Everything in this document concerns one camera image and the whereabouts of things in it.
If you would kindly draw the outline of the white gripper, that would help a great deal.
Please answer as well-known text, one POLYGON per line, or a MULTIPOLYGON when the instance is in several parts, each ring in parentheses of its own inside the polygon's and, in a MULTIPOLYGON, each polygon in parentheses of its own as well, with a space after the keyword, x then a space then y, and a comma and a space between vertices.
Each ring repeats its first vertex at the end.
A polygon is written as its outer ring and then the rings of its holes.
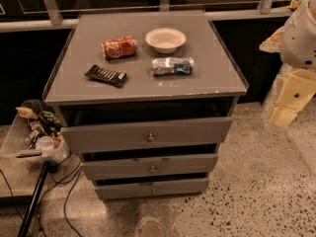
POLYGON ((290 72, 284 79, 270 123, 289 126, 316 94, 316 73, 307 69, 290 72))

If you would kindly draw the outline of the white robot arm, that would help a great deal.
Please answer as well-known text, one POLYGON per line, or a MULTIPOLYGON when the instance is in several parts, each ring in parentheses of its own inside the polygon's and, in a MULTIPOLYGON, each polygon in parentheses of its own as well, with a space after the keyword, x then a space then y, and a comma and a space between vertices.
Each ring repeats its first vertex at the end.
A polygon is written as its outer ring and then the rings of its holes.
POLYGON ((260 44, 292 70, 282 79, 270 123, 289 126, 316 94, 316 0, 292 0, 293 13, 260 44))

